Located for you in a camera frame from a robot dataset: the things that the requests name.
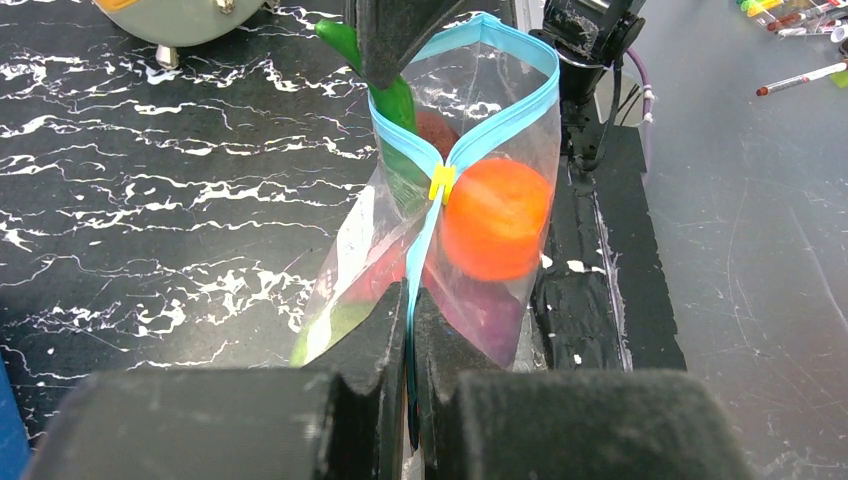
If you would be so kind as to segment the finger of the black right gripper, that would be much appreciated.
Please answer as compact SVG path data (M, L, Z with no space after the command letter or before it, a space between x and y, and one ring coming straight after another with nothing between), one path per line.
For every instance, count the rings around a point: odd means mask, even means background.
M463 5L461 0L345 1L345 22L357 32L361 76L387 88Z

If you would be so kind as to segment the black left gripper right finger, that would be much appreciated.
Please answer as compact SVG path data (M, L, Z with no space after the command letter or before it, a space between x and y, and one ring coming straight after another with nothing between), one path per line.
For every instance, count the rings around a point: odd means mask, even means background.
M723 408L675 370L512 372L421 290L417 417L427 479L750 479Z

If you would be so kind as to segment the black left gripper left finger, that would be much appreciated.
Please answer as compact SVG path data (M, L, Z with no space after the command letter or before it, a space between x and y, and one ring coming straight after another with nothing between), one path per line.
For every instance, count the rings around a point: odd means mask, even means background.
M99 372L63 400L28 479L397 479L407 287L299 368Z

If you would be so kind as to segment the green toy bean pod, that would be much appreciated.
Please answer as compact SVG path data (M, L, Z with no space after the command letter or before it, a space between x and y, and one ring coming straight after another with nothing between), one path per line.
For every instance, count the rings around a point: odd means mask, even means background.
M315 26L316 34L350 64L352 70L365 79L362 60L354 28L344 23L321 20ZM396 126L417 134L417 118L413 95L409 85L397 76L386 89L375 87L366 81L376 110ZM403 153L384 140L379 141L385 177L389 189L398 204L413 201L419 196L419 187L427 180L421 170Z

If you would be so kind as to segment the brown toy kiwi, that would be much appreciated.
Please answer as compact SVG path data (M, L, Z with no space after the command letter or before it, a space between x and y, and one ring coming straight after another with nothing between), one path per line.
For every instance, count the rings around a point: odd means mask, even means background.
M416 112L418 136L433 145L443 160L446 160L460 135L450 127L439 113L419 110Z

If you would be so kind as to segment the purple toy eggplant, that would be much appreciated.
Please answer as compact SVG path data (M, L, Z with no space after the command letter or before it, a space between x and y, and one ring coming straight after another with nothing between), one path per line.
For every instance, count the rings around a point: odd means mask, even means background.
M424 287L450 325L501 367L515 359L526 304L499 282L426 267Z

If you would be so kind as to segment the clear zip top bag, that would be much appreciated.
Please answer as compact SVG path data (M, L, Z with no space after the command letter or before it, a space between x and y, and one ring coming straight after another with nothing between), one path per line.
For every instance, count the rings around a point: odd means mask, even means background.
M378 163L306 304L290 363L366 324L396 333L414 448L432 442L431 356L512 367L560 149L559 64L482 13L436 34L368 106Z

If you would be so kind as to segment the orange toy orange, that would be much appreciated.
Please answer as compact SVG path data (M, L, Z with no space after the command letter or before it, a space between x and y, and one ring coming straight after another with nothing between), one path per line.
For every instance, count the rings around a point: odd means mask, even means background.
M542 249L552 185L533 168L485 158L459 177L444 207L440 241L447 259L480 281L512 281L533 271Z

